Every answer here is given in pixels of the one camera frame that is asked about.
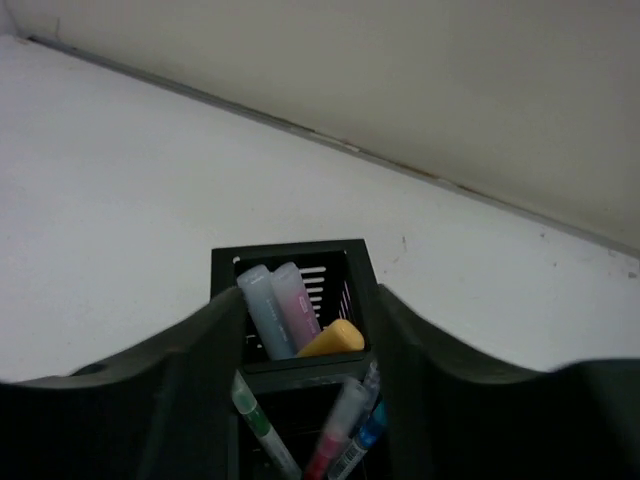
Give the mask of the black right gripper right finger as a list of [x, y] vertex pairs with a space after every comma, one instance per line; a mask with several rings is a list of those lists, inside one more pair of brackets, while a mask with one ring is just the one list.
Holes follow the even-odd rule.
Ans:
[[639, 363], [549, 372], [477, 350], [380, 287], [374, 352], [397, 479], [635, 479]]

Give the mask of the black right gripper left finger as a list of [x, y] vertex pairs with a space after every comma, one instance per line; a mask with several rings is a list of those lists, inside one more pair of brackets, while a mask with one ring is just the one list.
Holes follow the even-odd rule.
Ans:
[[246, 307], [229, 288], [67, 376], [1, 386], [5, 479], [222, 479]]

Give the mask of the blue ink refill pen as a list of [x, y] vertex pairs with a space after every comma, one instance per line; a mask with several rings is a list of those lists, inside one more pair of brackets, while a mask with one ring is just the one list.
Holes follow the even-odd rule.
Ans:
[[386, 405], [380, 401], [369, 418], [353, 437], [333, 467], [329, 470], [329, 480], [344, 480], [349, 477], [367, 452], [376, 444], [388, 425]]

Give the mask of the pink ink refill pen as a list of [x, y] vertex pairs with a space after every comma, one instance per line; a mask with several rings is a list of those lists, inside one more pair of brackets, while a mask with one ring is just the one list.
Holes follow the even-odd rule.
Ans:
[[349, 438], [368, 396], [360, 381], [352, 377], [345, 380], [305, 468], [304, 480], [324, 478], [330, 464], [337, 458]]

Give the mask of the orange highlighter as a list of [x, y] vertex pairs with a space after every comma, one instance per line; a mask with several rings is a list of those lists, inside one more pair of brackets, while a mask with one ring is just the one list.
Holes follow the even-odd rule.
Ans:
[[336, 319], [296, 355], [309, 358], [363, 351], [365, 339], [360, 330], [346, 319]]

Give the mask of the blue highlighter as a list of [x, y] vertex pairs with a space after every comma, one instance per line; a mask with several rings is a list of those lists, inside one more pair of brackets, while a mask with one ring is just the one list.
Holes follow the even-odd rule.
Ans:
[[237, 278], [253, 324], [271, 360], [286, 360], [296, 353], [284, 315], [271, 283], [271, 272], [265, 265], [255, 266]]

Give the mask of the purple pink highlighter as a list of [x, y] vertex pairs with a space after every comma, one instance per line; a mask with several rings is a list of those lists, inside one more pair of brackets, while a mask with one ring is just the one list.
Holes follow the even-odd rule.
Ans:
[[293, 262], [285, 263], [272, 273], [271, 283], [296, 349], [300, 351], [321, 333], [300, 270]]

